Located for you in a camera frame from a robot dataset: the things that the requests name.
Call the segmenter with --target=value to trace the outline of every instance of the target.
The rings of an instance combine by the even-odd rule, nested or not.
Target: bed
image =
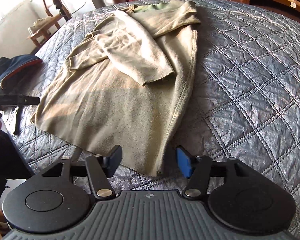
[[[68,21],[36,54],[43,60],[15,92],[41,96],[70,51],[116,9],[117,4]],[[224,161],[232,156],[288,191],[297,203],[290,232],[300,239],[300,24],[262,8],[223,0],[192,0],[198,6],[198,55],[194,88],[181,125],[165,155],[165,173],[152,178],[119,166],[111,183],[121,189],[182,189],[186,180],[173,146],[193,155]],[[82,152],[38,130],[30,121],[35,107],[23,110],[21,133],[13,136],[24,160],[39,172],[62,154],[83,160]],[[15,110],[5,110],[10,134]],[[75,183],[88,190],[85,178]],[[222,183],[211,180],[210,190]]]

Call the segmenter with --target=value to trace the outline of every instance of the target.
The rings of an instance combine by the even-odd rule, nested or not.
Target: olive green sweater
[[[94,154],[120,144],[122,165],[159,174],[193,87],[195,14],[179,0],[117,10],[67,57],[36,127]]]

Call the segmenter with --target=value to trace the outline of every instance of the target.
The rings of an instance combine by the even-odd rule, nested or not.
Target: sneaker
[[[33,26],[28,28],[28,31],[31,34],[34,34],[39,30],[42,26],[44,26],[47,22],[51,20],[51,16],[47,16],[43,19],[37,19],[34,23]]]

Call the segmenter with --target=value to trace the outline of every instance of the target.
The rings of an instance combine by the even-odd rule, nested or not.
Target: white wall
[[[62,2],[72,13],[80,8],[85,0],[62,0]],[[53,4],[51,0],[46,0],[46,3],[48,6]],[[87,0],[86,4],[72,16],[75,17],[94,9],[92,1]],[[49,10],[53,15],[58,14],[54,5]],[[38,18],[44,17],[47,17],[47,14],[42,0],[25,0],[11,10],[0,22],[0,57],[11,58],[31,53],[35,49],[35,45],[27,39],[28,27],[32,26]],[[62,26],[64,23],[65,20],[62,18],[59,24]],[[50,29],[52,33],[56,30],[54,26]]]
[[[38,18],[29,0],[23,1],[0,22],[0,57],[29,54],[35,45],[29,36],[28,27]]]

